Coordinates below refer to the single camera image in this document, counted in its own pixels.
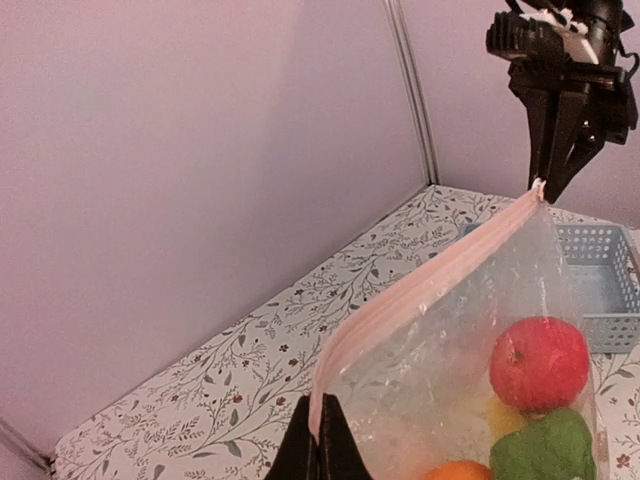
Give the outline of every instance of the orange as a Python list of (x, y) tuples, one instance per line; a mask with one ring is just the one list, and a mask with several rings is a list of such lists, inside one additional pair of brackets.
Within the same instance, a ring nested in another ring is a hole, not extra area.
[(491, 480), (491, 470), (476, 462), (450, 462), (427, 473), (424, 480)]

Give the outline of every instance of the floral pattern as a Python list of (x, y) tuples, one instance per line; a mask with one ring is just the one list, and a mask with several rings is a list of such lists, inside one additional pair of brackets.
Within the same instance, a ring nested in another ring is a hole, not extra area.
[[(509, 204), (429, 187), (56, 446), (58, 480), (263, 477), (318, 353), (353, 311)], [(595, 219), (556, 210), (562, 223)], [(612, 478), (640, 479), (640, 348), (593, 358)]]

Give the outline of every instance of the green pepper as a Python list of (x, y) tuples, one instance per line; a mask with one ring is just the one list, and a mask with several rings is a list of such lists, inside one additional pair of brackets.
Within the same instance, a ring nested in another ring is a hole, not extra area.
[(596, 480), (592, 442), (578, 412), (556, 410), (493, 446), (493, 480)]

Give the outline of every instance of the robotic arm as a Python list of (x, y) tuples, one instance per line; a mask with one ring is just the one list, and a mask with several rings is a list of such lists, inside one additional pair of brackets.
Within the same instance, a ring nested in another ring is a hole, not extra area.
[[(487, 51), (511, 63), (509, 88), (527, 109), (531, 140), (529, 185), (546, 180), (554, 203), (606, 142), (624, 145), (638, 109), (631, 78), (640, 57), (627, 54), (621, 34), (634, 26), (622, 0), (517, 0), (497, 13)], [(633, 58), (626, 71), (616, 57)]]

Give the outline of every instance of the pink zipper seal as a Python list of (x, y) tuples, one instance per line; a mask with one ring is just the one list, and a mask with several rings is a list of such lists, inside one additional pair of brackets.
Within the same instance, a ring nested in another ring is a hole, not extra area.
[(504, 245), (539, 208), (546, 208), (544, 184), (536, 179), (531, 190), (509, 208), (363, 305), (338, 327), (320, 354), (312, 383), (309, 431), (316, 442), (320, 441), (322, 396), (336, 376), (412, 321), (417, 310), (431, 308)]

